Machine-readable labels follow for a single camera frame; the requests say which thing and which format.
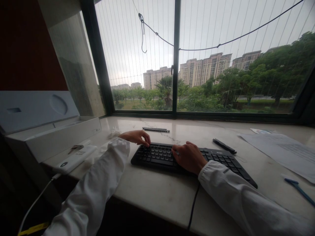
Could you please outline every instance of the white sleeve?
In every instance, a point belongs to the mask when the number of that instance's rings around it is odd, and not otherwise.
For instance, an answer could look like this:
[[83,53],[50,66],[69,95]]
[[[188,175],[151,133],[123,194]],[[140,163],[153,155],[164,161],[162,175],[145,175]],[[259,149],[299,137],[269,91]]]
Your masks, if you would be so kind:
[[77,183],[62,203],[44,236],[94,236],[103,219],[105,204],[115,192],[130,152],[130,143],[117,138]]
[[315,235],[307,220],[272,202],[226,166],[209,161],[198,179],[248,235]]

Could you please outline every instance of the hand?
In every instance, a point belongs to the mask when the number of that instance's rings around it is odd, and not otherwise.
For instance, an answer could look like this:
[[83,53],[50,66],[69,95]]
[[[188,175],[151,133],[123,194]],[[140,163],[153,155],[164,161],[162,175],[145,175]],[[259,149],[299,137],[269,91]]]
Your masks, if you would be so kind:
[[122,133],[118,137],[131,143],[136,143],[137,145],[143,144],[146,147],[149,147],[151,144],[150,135],[148,135],[143,130],[128,131]]
[[172,153],[175,160],[181,167],[189,172],[195,173],[196,175],[199,175],[202,168],[208,163],[203,158],[203,155],[199,151],[197,145],[189,141],[187,141],[183,146],[173,145]]

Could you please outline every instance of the charging cable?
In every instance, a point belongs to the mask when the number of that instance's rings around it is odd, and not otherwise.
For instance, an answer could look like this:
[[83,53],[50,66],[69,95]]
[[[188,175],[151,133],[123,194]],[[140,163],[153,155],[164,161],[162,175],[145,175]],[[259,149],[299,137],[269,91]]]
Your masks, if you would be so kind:
[[197,188],[197,190],[196,190],[195,197],[194,197],[194,201],[193,201],[193,206],[191,207],[190,219],[189,219],[189,224],[188,224],[188,227],[187,227],[187,230],[188,230],[188,231],[190,230],[191,221],[192,221],[192,219],[193,219],[193,213],[194,213],[194,208],[195,208],[195,202],[196,202],[196,198],[197,198],[197,194],[198,194],[199,188],[200,188],[200,183],[198,184],[198,188]]
[[26,212],[26,214],[25,214],[25,216],[24,216],[24,218],[23,218],[23,220],[22,220],[22,223],[21,223],[21,225],[20,225],[19,232],[18,232],[18,234],[17,234],[18,236],[20,235],[20,233],[21,233],[21,231],[22,231],[22,228],[23,228],[23,225],[24,225],[24,221],[25,221],[27,215],[29,214],[29,212],[31,211],[31,209],[33,208],[33,206],[35,205],[35,203],[38,201],[38,199],[40,198],[40,196],[45,192],[45,190],[46,190],[46,188],[48,187],[48,185],[49,185],[52,181],[58,179],[60,176],[61,176],[61,174],[58,173],[58,174],[55,174],[54,177],[51,178],[51,180],[48,182],[48,184],[47,184],[46,187],[43,189],[43,191],[40,193],[40,195],[36,198],[35,202],[31,205],[31,207],[29,208],[29,210]]

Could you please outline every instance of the marble countertop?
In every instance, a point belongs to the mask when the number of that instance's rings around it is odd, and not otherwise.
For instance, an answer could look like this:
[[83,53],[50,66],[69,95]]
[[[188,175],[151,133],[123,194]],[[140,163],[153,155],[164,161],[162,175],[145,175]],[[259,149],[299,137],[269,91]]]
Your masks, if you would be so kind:
[[[98,146],[99,150],[102,145],[106,147],[109,141],[107,136],[114,128],[121,132],[142,129],[142,127],[166,128],[170,130],[170,133],[148,131],[151,141],[178,145],[190,141],[201,148],[221,149],[212,142],[213,138],[217,138],[237,151],[237,160],[257,183],[258,190],[262,194],[289,211],[315,222],[315,209],[298,191],[283,180],[281,174],[296,179],[300,187],[313,199],[315,199],[315,185],[281,166],[237,136],[240,133],[253,134],[250,128],[275,130],[302,144],[314,147],[315,129],[279,124],[113,116],[100,119],[100,122],[102,131],[90,138],[91,144]],[[198,186],[197,178],[133,166],[130,160],[136,150],[137,145],[131,144],[128,163],[114,196],[186,228]],[[69,150],[65,150],[46,160],[44,164],[53,167],[63,161],[68,152]],[[80,179],[91,167],[97,154],[95,152],[91,155],[70,175]],[[200,188],[197,195],[190,230],[201,235],[245,235],[203,188]]]

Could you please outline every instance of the red wall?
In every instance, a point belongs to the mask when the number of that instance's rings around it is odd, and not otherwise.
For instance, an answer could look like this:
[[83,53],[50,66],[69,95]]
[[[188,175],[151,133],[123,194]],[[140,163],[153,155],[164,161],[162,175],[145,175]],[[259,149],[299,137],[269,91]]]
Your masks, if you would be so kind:
[[0,6],[0,90],[68,90],[37,0]]

